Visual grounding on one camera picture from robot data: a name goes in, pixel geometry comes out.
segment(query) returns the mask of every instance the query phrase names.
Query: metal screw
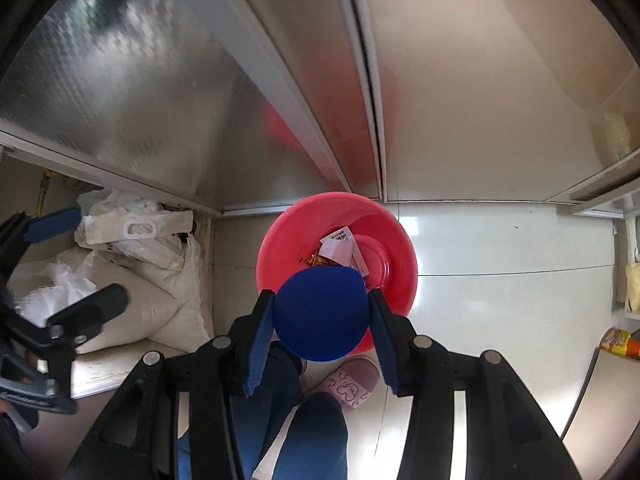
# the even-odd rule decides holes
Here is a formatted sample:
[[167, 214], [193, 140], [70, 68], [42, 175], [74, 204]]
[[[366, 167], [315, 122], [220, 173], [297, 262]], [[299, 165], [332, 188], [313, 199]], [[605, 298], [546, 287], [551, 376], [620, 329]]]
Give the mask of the metal screw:
[[55, 379], [47, 379], [46, 385], [46, 394], [47, 397], [54, 397], [58, 392], [58, 384]]
[[142, 358], [142, 362], [147, 366], [153, 366], [160, 360], [160, 354], [158, 352], [147, 352]]
[[52, 339], [58, 339], [63, 335], [63, 333], [65, 333], [65, 329], [60, 325], [51, 325], [49, 327], [49, 336]]
[[484, 358], [488, 363], [491, 363], [492, 365], [497, 365], [500, 361], [502, 361], [502, 356], [495, 350], [489, 350], [485, 352]]
[[433, 344], [433, 341], [429, 336], [417, 335], [414, 337], [414, 345], [418, 348], [429, 348]]
[[213, 348], [223, 350], [231, 346], [231, 338], [228, 335], [219, 335], [213, 340]]

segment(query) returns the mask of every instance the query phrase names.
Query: dark blue pants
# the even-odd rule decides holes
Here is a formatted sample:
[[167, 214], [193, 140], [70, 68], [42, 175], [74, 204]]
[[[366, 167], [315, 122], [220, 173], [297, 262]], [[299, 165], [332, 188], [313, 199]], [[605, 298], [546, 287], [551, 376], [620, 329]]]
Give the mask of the dark blue pants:
[[[233, 397], [231, 408], [245, 480], [267, 453], [291, 409], [303, 399], [293, 361], [272, 345], [262, 383], [248, 399]], [[180, 480], [191, 480], [189, 432], [178, 441]], [[347, 425], [329, 394], [307, 398], [291, 421], [273, 480], [346, 480]]]

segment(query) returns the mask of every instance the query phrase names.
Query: person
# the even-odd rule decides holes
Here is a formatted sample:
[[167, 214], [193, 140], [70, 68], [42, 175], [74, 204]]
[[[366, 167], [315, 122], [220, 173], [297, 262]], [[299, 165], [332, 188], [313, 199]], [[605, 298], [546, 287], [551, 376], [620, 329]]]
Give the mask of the person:
[[[252, 478], [297, 405], [272, 480], [347, 479], [344, 413], [357, 409], [373, 393], [380, 371], [365, 357], [348, 359], [306, 397], [300, 385], [302, 373], [302, 360], [274, 341], [254, 394], [231, 398], [244, 480]], [[189, 431], [178, 440], [178, 474], [180, 480], [191, 480]]]

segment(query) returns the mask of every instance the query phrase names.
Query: red plastic bucket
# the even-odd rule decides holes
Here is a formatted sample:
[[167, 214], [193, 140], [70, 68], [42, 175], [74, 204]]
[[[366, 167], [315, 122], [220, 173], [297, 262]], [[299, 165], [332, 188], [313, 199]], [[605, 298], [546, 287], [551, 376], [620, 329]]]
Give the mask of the red plastic bucket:
[[[344, 192], [313, 195], [287, 209], [262, 240], [255, 279], [258, 291], [277, 292], [287, 278], [307, 269], [300, 262], [320, 246], [320, 238], [347, 226], [356, 238], [369, 275], [367, 289], [380, 288], [390, 309], [406, 316], [418, 286], [414, 246], [384, 207], [369, 198]], [[369, 331], [352, 354], [373, 348]]]

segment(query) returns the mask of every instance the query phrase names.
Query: foot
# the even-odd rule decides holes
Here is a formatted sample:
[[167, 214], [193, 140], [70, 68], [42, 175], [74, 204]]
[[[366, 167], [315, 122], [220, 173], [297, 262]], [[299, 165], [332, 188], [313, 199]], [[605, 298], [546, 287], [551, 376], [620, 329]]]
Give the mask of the foot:
[[325, 392], [337, 400], [344, 412], [355, 410], [367, 400], [380, 380], [380, 370], [366, 357], [343, 362], [310, 393]]

